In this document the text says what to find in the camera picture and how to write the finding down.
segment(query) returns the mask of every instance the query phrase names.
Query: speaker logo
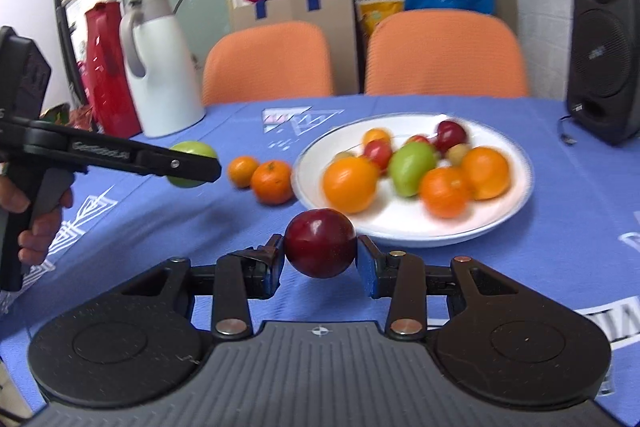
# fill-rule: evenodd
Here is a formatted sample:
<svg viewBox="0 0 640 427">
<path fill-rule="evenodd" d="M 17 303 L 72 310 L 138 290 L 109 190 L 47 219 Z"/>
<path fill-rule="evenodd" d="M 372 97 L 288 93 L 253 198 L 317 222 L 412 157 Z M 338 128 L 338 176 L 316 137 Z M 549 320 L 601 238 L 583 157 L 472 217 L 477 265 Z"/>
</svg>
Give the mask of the speaker logo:
<svg viewBox="0 0 640 427">
<path fill-rule="evenodd" d="M 598 46 L 596 49 L 594 49 L 590 54 L 589 54 L 589 60 L 594 60 L 596 58 L 600 58 L 602 57 L 602 55 L 604 55 L 604 52 L 606 51 L 604 46 Z"/>
</svg>

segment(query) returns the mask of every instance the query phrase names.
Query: green apple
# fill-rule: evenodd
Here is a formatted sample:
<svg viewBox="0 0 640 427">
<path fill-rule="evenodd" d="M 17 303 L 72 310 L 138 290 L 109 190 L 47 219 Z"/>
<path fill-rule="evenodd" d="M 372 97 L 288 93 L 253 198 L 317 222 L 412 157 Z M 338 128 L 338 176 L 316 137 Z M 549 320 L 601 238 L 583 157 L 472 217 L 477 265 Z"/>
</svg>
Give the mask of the green apple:
<svg viewBox="0 0 640 427">
<path fill-rule="evenodd" d="M 398 195 L 411 198 L 418 193 L 422 177 L 436 165 L 435 151 L 430 144 L 409 142 L 391 157 L 388 173 Z"/>
<path fill-rule="evenodd" d="M 187 154 L 197 154 L 198 156 L 208 156 L 209 158 L 217 158 L 218 153 L 213 150 L 213 147 L 202 142 L 187 141 L 180 142 L 171 147 L 172 151 L 186 152 Z M 206 182 L 197 182 L 194 180 L 186 180 L 184 178 L 175 178 L 174 176 L 166 177 L 172 185 L 180 188 L 195 188 L 200 187 Z"/>
</svg>

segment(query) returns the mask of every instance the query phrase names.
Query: red pitcher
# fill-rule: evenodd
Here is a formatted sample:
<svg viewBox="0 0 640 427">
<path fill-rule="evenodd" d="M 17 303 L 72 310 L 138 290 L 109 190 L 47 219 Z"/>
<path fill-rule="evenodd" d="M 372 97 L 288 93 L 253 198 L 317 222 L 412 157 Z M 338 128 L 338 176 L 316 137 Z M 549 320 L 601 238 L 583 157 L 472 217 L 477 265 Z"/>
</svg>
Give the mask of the red pitcher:
<svg viewBox="0 0 640 427">
<path fill-rule="evenodd" d="M 104 133 L 131 138 L 140 122 L 131 100 L 120 47 L 120 4 L 99 2 L 86 14 L 88 29 L 84 89 Z"/>
</svg>

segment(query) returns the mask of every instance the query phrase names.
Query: red apple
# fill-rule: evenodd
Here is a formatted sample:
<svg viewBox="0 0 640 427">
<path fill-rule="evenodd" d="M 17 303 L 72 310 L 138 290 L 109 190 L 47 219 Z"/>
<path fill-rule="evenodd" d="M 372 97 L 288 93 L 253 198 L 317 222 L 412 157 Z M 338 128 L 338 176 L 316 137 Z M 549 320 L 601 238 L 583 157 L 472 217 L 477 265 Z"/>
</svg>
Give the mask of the red apple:
<svg viewBox="0 0 640 427">
<path fill-rule="evenodd" d="M 391 149 L 391 145 L 386 140 L 370 141 L 366 144 L 363 153 L 363 156 L 374 163 L 382 173 L 386 172 L 389 160 L 393 155 L 394 150 Z"/>
<path fill-rule="evenodd" d="M 345 271 L 356 257 L 351 221 L 332 208 L 316 208 L 294 217 L 284 233 L 284 253 L 300 273 L 328 279 Z"/>
<path fill-rule="evenodd" d="M 404 143 L 411 143 L 411 142 L 422 142 L 422 143 L 428 143 L 429 145 L 433 145 L 431 141 L 424 134 L 414 134 L 409 140 L 407 140 Z"/>
<path fill-rule="evenodd" d="M 469 140 L 465 128 L 452 120 L 441 121 L 438 124 L 437 132 L 435 147 L 442 155 L 454 145 L 468 143 Z"/>
</svg>

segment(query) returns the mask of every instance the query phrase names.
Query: human hand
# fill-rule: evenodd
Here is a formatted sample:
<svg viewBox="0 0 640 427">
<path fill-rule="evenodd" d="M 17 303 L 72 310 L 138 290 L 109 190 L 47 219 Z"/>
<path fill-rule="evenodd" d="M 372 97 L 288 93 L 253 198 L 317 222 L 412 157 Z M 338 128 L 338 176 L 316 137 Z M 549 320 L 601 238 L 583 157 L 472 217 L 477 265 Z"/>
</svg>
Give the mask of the human hand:
<svg viewBox="0 0 640 427">
<path fill-rule="evenodd" d="M 6 176 L 0 176 L 0 206 L 7 212 L 21 214 L 30 204 L 27 196 L 16 187 Z M 74 204 L 74 197 L 71 189 L 67 190 L 60 198 L 60 205 L 71 208 Z M 49 246 L 56 237 L 60 225 L 62 224 L 62 208 L 57 206 L 49 214 L 37 217 L 33 221 L 31 230 L 24 230 L 18 236 L 20 251 L 18 258 L 22 263 L 30 266 L 42 264 Z"/>
</svg>

